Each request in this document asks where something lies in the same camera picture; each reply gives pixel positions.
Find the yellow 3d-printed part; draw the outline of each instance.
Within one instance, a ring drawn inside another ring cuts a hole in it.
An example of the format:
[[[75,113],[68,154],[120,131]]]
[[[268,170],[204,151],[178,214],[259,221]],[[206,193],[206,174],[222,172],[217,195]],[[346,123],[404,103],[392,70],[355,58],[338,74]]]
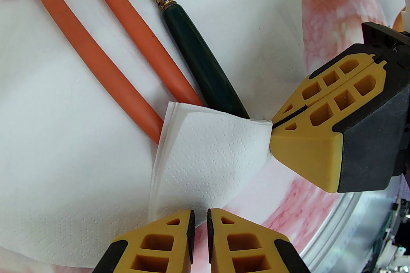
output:
[[[195,215],[181,210],[116,238],[93,273],[189,273]]]
[[[222,209],[208,210],[212,273],[306,273],[309,269],[284,235]]]
[[[373,57],[346,55],[306,77],[272,119],[274,157],[327,192],[338,190],[343,150],[343,134],[332,128],[383,92],[386,62]]]

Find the dark green knife handle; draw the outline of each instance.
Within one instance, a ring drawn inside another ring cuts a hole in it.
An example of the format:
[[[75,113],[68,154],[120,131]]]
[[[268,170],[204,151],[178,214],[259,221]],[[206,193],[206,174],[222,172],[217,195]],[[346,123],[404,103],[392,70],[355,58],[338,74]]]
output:
[[[162,11],[162,18],[208,106],[249,118],[233,86],[185,10],[179,4],[172,4]]]

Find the white napkin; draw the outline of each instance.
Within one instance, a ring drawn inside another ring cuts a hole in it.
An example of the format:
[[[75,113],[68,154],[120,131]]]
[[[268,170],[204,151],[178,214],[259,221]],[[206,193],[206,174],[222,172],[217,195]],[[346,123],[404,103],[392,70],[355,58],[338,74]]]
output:
[[[271,121],[252,121],[209,108],[170,103],[151,178],[149,221],[181,209],[232,200],[265,165]]]
[[[175,99],[106,3],[65,1],[165,117]],[[130,1],[195,86],[154,1]],[[305,77],[301,0],[177,1],[250,116],[272,118]],[[95,266],[115,236],[147,222],[156,150],[39,0],[0,0],[0,246],[43,262]]]

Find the orange plastic utensil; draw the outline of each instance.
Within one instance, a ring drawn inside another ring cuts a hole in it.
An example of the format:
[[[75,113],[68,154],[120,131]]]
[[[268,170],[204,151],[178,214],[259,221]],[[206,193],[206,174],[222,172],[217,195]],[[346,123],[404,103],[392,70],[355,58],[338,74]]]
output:
[[[158,144],[162,119],[98,46],[64,0],[41,0],[73,48],[129,117]]]
[[[114,15],[178,102],[202,106],[185,76],[128,0],[105,0]]]

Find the orange spoon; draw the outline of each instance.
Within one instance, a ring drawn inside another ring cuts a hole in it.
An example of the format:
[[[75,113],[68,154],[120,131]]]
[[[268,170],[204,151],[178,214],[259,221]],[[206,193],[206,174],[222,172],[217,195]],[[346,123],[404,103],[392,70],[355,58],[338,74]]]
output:
[[[114,15],[179,102],[202,106],[198,95],[161,42],[128,0],[105,0]]]
[[[158,144],[163,121],[87,32],[64,0],[41,0],[73,48],[129,117]]]

